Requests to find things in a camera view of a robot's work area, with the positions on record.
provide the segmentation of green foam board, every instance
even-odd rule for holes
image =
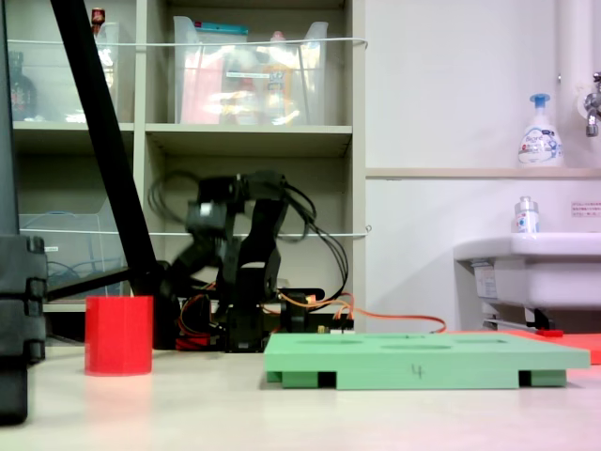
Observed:
[[[509,334],[274,334],[268,382],[317,388],[322,374],[341,390],[484,389],[565,386],[565,370],[590,354]]]

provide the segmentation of clear plastic bin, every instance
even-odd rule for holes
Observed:
[[[190,19],[174,22],[176,43],[200,44]],[[176,47],[176,123],[324,125],[325,67],[324,42]]]
[[[117,234],[76,233],[116,232],[108,200],[98,214],[49,211],[42,214],[21,214],[19,222],[23,235],[44,239],[50,288],[125,266],[123,248]],[[83,299],[90,295],[122,294],[127,294],[124,284],[113,284],[75,295],[72,299]]]
[[[100,61],[120,122],[133,121],[134,47],[118,23],[105,23],[97,37]],[[82,122],[85,114],[62,45],[8,43],[13,120]]]

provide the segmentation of soap dispenser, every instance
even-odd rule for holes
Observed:
[[[563,166],[562,139],[551,124],[545,104],[550,100],[548,94],[534,94],[535,114],[526,128],[517,159],[521,167]]]

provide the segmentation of white sink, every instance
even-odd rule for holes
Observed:
[[[472,263],[492,303],[601,309],[601,234],[516,233],[459,244],[454,256]]]

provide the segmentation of red cup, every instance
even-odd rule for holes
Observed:
[[[85,374],[134,376],[152,370],[152,297],[85,300]]]

